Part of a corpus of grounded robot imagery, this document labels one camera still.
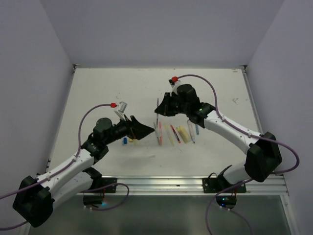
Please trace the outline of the green highlighter pen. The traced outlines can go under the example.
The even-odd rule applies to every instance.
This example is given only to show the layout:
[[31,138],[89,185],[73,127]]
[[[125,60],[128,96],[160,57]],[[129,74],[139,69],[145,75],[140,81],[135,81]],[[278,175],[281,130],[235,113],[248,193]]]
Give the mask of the green highlighter pen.
[[160,138],[159,138],[159,134],[158,134],[158,130],[157,130],[157,125],[156,125],[155,122],[154,122],[154,129],[155,129],[157,143],[158,143],[159,146],[161,146],[161,142],[160,142]]

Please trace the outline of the dark red pen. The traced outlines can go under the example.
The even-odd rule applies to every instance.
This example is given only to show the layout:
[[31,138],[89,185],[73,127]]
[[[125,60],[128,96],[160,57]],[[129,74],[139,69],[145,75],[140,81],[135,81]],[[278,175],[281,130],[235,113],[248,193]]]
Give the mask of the dark red pen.
[[178,143],[181,143],[181,141],[180,141],[180,139],[178,137],[178,134],[177,134],[176,130],[174,129],[174,126],[170,124],[170,127],[171,127],[171,129],[172,129],[172,131],[174,133],[174,136],[175,136],[176,140],[178,141]]

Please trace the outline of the pink highlighter pen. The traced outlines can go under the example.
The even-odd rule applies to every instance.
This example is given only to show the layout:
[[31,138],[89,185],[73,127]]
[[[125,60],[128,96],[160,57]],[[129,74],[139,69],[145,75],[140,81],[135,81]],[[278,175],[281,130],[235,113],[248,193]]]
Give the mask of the pink highlighter pen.
[[160,141],[160,145],[163,145],[163,135],[162,135],[162,125],[161,125],[161,121],[158,122],[158,132],[159,132],[159,141]]

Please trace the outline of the yellow marker with blue cap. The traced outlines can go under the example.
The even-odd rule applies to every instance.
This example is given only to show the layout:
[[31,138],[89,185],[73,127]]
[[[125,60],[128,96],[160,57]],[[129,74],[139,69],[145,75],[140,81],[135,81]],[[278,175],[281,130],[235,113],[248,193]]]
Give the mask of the yellow marker with blue cap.
[[183,126],[179,126],[179,128],[182,131],[183,134],[182,139],[184,143],[189,143],[191,141],[190,134],[186,131],[186,129]]

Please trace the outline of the blue capped pen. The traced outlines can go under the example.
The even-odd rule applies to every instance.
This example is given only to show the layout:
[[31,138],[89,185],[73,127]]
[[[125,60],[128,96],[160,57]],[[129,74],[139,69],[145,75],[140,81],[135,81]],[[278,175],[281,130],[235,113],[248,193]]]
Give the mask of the blue capped pen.
[[187,121],[187,125],[188,125],[188,130],[189,130],[189,134],[190,134],[191,141],[192,141],[193,143],[195,143],[194,131],[193,131],[192,123],[191,123],[190,120]]

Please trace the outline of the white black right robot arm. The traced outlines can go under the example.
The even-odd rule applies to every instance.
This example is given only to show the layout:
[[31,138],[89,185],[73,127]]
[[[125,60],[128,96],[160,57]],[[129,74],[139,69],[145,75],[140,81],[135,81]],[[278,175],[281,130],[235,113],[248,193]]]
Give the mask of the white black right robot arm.
[[155,113],[165,117],[184,114],[193,124],[222,136],[246,155],[244,162],[230,165],[218,175],[218,187],[223,192],[231,191],[235,184],[245,180],[263,182],[282,162],[272,133],[249,132],[232,120],[227,121],[215,106],[201,102],[190,84],[165,93]]

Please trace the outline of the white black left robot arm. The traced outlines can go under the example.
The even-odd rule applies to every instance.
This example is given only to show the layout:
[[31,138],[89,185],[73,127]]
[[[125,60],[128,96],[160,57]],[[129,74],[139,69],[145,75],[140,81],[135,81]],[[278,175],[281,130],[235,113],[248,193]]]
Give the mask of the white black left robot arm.
[[72,196],[85,190],[100,191],[104,186],[102,175],[93,165],[108,153],[108,144],[123,137],[141,140],[153,132],[154,128],[141,124],[134,116],[118,124],[106,117],[99,119],[79,153],[43,175],[22,180],[13,209],[32,227],[41,226]]

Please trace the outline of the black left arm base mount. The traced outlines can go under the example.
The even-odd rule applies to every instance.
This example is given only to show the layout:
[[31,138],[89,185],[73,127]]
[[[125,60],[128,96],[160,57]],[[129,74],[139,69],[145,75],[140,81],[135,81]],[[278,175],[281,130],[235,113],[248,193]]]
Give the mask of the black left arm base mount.
[[117,178],[114,177],[100,177],[92,182],[89,189],[84,192],[83,196],[84,206],[90,206],[98,208],[105,205],[104,198],[106,193],[115,193],[116,185],[110,186],[113,183],[117,183]]

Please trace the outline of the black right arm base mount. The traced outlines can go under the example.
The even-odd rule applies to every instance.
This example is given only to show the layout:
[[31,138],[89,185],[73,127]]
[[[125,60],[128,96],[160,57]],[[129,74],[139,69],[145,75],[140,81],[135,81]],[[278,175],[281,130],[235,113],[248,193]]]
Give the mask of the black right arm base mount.
[[[204,193],[218,193],[230,186],[230,184],[225,178],[224,173],[229,170],[232,165],[226,167],[219,174],[215,172],[211,173],[209,176],[202,178],[202,188]],[[237,204],[237,193],[246,193],[246,186],[241,185],[235,189],[229,190],[226,193],[231,193],[230,196],[217,196],[216,202],[219,206],[226,209],[233,209]]]

